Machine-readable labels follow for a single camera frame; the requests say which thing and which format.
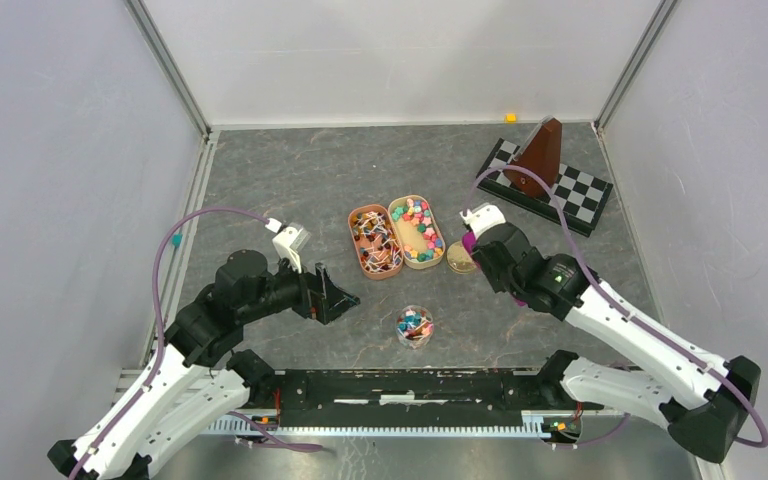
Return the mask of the beige tray of star candies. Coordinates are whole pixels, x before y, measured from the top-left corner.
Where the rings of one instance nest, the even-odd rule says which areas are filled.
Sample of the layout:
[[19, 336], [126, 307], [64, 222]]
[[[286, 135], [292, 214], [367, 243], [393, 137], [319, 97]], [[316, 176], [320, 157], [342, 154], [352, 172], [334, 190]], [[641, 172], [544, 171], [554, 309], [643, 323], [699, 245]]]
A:
[[442, 261], [447, 244], [427, 199], [403, 196], [390, 203], [388, 212], [409, 268], [427, 269]]

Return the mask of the magenta plastic scoop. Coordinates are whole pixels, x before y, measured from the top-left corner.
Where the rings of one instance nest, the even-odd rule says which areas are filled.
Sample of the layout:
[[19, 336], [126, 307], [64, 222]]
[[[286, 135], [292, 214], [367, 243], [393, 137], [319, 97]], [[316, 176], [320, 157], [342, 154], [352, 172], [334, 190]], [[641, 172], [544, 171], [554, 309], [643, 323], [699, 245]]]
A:
[[462, 236], [462, 245], [469, 255], [472, 255], [476, 245], [476, 236], [472, 231], [467, 231]]

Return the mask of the orange tray of lollipops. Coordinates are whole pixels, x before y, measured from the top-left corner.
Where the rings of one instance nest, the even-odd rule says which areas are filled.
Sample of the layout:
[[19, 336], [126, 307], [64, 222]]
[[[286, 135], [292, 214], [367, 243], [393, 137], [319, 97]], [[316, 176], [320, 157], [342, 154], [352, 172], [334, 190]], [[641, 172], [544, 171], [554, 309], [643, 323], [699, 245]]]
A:
[[359, 266], [371, 280], [395, 276], [404, 266], [403, 248], [385, 207], [378, 204], [354, 209], [348, 227]]

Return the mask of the clear round plastic jar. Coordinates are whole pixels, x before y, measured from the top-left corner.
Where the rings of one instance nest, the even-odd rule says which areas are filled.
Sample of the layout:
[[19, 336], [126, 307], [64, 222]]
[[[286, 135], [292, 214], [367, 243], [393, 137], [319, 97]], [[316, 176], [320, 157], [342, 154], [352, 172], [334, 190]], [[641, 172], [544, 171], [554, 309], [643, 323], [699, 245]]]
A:
[[408, 348], [418, 349], [428, 343], [434, 333], [433, 315], [425, 307], [409, 305], [395, 320], [395, 332], [399, 342]]

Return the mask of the gold round lid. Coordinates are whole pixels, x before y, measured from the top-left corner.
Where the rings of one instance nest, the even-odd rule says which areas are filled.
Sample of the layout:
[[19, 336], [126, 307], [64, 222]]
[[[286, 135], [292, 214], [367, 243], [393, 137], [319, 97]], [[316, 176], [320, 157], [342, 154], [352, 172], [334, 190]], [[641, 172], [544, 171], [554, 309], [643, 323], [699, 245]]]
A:
[[448, 247], [446, 261], [449, 268], [459, 274], [471, 273], [478, 269], [478, 265], [461, 241], [454, 242]]

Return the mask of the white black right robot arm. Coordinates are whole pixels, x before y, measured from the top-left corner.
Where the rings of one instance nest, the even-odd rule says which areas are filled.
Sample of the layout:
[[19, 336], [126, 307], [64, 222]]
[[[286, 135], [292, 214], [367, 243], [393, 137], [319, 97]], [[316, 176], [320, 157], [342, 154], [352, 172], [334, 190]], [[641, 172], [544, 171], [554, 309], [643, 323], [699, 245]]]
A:
[[580, 329], [634, 364], [631, 371], [555, 352], [540, 370], [537, 392], [551, 408], [594, 403], [644, 419], [684, 450], [712, 463], [734, 444], [768, 447], [756, 408], [761, 369], [696, 346], [617, 293], [584, 260], [577, 245], [545, 256], [504, 218], [465, 224], [464, 244], [497, 293]]

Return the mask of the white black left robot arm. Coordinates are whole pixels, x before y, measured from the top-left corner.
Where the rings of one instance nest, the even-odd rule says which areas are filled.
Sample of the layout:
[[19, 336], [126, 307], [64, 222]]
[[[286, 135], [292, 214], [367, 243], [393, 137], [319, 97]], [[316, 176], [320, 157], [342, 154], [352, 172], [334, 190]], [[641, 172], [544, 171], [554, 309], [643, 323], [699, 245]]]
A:
[[270, 272], [257, 251], [230, 254], [165, 330], [152, 366], [88, 432], [57, 441], [49, 461], [68, 479], [152, 478], [214, 420], [272, 399], [273, 369], [236, 349], [246, 325], [285, 310], [326, 325], [359, 302], [321, 263], [309, 272], [282, 259]]

